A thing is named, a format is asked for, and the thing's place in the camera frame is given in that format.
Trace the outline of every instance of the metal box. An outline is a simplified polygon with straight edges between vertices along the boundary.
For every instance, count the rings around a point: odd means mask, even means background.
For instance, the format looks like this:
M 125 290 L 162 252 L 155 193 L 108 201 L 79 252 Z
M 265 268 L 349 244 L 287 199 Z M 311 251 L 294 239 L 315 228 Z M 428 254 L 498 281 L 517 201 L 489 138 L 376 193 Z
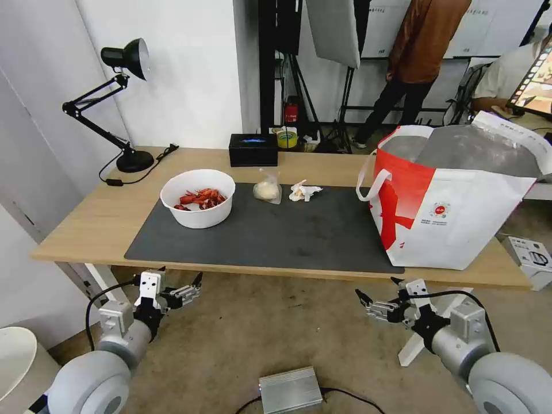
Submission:
M 310 366 L 259 379 L 264 414 L 290 412 L 320 404 L 322 394 Z

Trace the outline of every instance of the red crayfish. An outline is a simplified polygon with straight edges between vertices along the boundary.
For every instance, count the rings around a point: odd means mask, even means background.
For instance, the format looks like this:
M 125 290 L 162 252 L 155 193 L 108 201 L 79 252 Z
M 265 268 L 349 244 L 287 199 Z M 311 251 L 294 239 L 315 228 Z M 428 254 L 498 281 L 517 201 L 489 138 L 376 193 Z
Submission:
M 185 207 L 186 204 L 199 204 L 201 210 L 207 210 L 213 208 L 226 200 L 218 190 L 213 189 L 203 189 L 193 193 L 192 191 L 187 191 L 180 198 L 180 204 L 174 206 L 175 209 L 191 211 L 188 207 Z

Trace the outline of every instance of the lamp head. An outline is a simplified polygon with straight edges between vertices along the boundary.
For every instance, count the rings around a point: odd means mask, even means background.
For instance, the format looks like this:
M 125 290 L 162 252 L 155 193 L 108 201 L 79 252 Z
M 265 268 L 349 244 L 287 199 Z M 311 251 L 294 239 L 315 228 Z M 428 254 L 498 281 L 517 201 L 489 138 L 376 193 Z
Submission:
M 103 48 L 100 56 L 102 61 L 113 70 L 116 67 L 127 68 L 132 74 L 145 81 L 150 73 L 150 54 L 142 38 L 132 40 L 124 49 Z

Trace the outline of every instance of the brown shirt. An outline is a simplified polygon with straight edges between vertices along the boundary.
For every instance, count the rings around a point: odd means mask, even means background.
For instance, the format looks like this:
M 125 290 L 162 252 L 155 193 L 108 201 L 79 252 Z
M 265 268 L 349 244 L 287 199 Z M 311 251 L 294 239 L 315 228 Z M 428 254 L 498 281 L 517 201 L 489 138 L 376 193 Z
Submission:
M 389 71 L 405 83 L 432 82 L 472 0 L 412 0 L 389 55 Z

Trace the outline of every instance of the white bowl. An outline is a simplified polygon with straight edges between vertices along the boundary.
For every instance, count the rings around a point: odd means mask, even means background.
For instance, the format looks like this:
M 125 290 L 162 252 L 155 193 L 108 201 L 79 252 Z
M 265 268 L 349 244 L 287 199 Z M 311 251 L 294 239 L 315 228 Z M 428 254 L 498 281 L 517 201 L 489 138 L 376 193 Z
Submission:
M 197 191 L 205 188 L 218 190 L 226 197 L 221 204 L 208 210 L 200 210 L 197 204 L 187 205 L 191 211 L 178 210 L 174 205 L 180 204 L 180 197 L 186 191 Z M 228 174 L 217 170 L 191 170 L 172 177 L 161 190 L 161 202 L 170 210 L 177 222 L 189 228 L 207 228 L 217 225 L 228 217 L 232 210 L 232 196 L 236 183 Z

